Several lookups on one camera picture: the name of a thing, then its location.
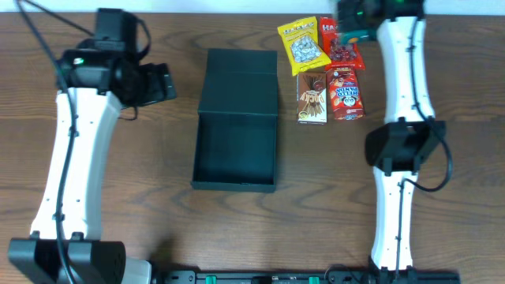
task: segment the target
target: cartoon character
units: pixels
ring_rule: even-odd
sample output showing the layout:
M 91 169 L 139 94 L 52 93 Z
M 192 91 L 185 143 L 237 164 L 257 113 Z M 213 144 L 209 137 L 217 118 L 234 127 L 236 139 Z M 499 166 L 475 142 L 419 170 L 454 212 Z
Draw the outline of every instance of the cartoon character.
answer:
M 344 102 L 344 105 L 346 105 L 347 107 L 352 107 L 356 104 L 356 98 L 354 98 L 352 96 L 347 96 L 343 99 L 343 102 Z
M 340 73 L 339 71 L 334 71 L 330 84 L 340 88 L 344 85 L 344 82 L 348 77 L 350 77 L 350 73 L 346 72 L 345 70 L 341 70 Z

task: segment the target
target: green led light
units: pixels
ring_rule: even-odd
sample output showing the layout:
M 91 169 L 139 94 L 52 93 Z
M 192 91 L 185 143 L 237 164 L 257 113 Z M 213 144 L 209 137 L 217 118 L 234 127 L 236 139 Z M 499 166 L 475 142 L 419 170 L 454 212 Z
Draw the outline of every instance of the green led light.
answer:
M 79 64 L 83 64 L 84 63 L 84 59 L 83 58 L 74 58 L 73 59 L 73 64 L 74 65 L 79 65 Z

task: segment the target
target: open box lid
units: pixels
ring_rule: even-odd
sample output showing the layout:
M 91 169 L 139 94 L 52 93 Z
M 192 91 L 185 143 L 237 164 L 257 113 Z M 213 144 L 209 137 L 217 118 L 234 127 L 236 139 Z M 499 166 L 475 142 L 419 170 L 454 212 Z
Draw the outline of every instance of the open box lid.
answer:
M 208 51 L 199 113 L 277 115 L 277 51 Z

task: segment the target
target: green connector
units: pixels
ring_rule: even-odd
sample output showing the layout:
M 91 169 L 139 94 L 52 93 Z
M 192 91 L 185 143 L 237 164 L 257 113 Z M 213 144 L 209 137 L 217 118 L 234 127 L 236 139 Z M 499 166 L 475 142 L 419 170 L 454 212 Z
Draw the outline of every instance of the green connector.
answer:
M 375 40 L 375 31 L 357 30 L 352 32 L 342 32 L 340 34 L 340 43 L 362 43 L 365 41 Z
M 319 277 L 309 277 L 309 284 L 319 284 Z
M 216 284 L 217 281 L 218 281 L 218 279 L 215 276 L 207 276 L 205 278 L 205 284 Z

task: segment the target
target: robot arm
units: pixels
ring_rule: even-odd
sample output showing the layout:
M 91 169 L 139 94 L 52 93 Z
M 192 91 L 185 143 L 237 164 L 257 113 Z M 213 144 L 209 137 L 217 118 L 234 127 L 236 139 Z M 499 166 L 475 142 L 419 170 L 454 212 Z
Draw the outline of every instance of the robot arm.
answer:
M 60 91 L 56 98 L 58 122 L 46 191 L 30 238 L 13 239 L 9 246 L 10 262 L 34 283 L 67 282 L 61 257 L 57 257 L 63 249 L 76 282 L 150 283 L 149 262 L 127 258 L 119 241 L 100 241 L 102 180 L 121 109 L 176 96 L 165 64 L 140 65 L 148 47 L 137 52 L 139 23 L 148 33 L 131 13 L 99 9 L 93 39 L 67 50 L 55 63 L 69 88 L 68 95 Z M 77 134 L 69 148 L 71 126 Z M 67 149 L 72 150 L 62 196 L 62 237 L 58 238 L 55 209 Z
M 382 50 L 386 125 L 368 134 L 365 142 L 377 186 L 371 259 L 378 269 L 398 275 L 399 270 L 413 266 L 409 239 L 414 186 L 405 180 L 417 181 L 421 164 L 439 142 L 431 122 L 420 115 L 435 118 L 426 86 L 423 0 L 342 0 L 337 9 L 342 43 L 377 40 Z M 443 135 L 445 124 L 432 123 Z

